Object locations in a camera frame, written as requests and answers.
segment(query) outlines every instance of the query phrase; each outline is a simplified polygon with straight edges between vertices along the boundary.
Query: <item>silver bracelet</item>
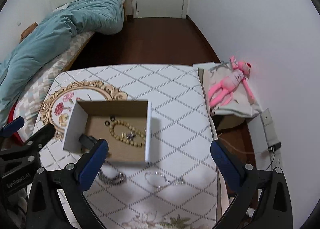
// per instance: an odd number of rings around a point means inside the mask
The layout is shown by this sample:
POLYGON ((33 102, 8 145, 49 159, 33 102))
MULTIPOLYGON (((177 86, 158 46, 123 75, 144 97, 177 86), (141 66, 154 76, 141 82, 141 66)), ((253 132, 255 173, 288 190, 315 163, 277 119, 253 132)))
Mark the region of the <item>silver bracelet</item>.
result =
POLYGON ((98 178, 105 185, 112 185, 112 186, 117 186, 117 185, 120 185, 124 182, 127 182, 127 176, 124 173, 119 173, 115 177, 109 178, 105 174, 103 174, 102 170, 99 170, 98 178))
POLYGON ((178 178, 177 180, 173 180, 173 181, 168 181, 167 178, 165 177, 165 175, 161 172, 158 172, 158 171, 154 171, 154 172, 146 172, 144 174, 144 178, 145 180, 148 182, 148 184, 150 184, 151 186, 153 186, 154 188, 156 189, 163 189, 165 187, 168 187, 168 186, 180 186, 180 185, 185 185, 186 184, 186 181, 183 179, 183 178, 178 178), (148 175, 157 175, 157 176, 161 176, 162 178, 164 178, 164 181, 167 183, 167 185, 164 185, 164 186, 160 186, 160 185, 154 185, 152 184, 148 179, 147 179, 147 176, 148 175))

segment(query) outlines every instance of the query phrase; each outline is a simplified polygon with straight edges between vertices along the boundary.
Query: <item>wall socket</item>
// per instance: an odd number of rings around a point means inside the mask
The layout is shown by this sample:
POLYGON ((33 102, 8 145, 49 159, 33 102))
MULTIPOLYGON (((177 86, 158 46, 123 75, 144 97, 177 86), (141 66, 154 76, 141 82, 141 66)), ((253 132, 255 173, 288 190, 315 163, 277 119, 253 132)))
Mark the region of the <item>wall socket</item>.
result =
MULTIPOLYGON (((269 108, 267 108, 261 115, 261 120, 263 124, 264 133, 266 136, 268 147, 279 142, 278 134, 275 129, 275 124, 273 122, 269 108)), ((269 152, 270 161, 273 159, 273 153, 269 152)), ((271 164, 272 169, 275 167, 283 168, 281 160, 281 149, 275 151, 275 159, 271 164)))

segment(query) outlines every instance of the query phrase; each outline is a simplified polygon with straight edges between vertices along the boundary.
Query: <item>mattress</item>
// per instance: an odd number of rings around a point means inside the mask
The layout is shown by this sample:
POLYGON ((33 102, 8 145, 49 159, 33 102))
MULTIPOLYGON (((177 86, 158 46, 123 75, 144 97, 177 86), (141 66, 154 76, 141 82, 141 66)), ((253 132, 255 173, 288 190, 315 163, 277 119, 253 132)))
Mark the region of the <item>mattress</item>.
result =
MULTIPOLYGON (((127 182, 104 185, 98 178, 84 192, 88 203, 107 228, 212 228, 228 200, 223 177, 210 155, 217 137, 208 114, 197 68, 178 65, 117 65, 63 72, 55 78, 37 116, 33 133, 47 123, 55 137, 41 149, 47 170, 64 168, 80 156, 63 151, 62 138, 68 118, 54 112, 81 100, 150 100, 151 162, 142 167, 105 162, 107 176, 123 172, 127 182), (159 172, 169 181, 183 177, 184 185, 157 189, 145 179, 159 172)), ((79 227, 62 190, 59 196, 71 224, 79 227)))

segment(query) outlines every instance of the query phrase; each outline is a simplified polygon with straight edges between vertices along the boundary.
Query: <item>blue gripper pad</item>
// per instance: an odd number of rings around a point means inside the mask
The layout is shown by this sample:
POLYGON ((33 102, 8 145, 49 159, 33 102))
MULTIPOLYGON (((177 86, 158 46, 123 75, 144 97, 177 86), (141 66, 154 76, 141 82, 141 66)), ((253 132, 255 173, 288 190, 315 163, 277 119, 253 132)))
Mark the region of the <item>blue gripper pad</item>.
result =
POLYGON ((241 188, 241 176, 216 141, 211 143, 210 153, 229 188, 238 193, 241 188))
POLYGON ((108 151, 108 143, 104 140, 79 174, 78 181, 81 191, 89 190, 106 159, 108 151))
POLYGON ((8 138, 23 126, 24 119, 19 116, 0 130, 0 136, 8 138))

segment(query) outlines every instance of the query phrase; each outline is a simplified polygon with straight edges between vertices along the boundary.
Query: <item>red fabric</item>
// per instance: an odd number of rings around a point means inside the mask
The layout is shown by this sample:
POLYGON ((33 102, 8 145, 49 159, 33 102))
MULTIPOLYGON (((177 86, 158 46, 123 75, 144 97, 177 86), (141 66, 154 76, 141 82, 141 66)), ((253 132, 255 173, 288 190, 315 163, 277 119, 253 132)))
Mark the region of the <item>red fabric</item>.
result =
MULTIPOLYGON (((16 109, 16 106, 17 106, 17 102, 14 103, 13 107, 11 108, 10 110, 10 113, 9 113, 9 117, 8 117, 8 123, 12 122, 13 121, 13 114, 14 114, 14 110, 16 109)), ((11 138, 13 139, 13 141, 18 144, 18 145, 23 145, 23 141, 21 140, 18 132, 15 132, 11 138)))

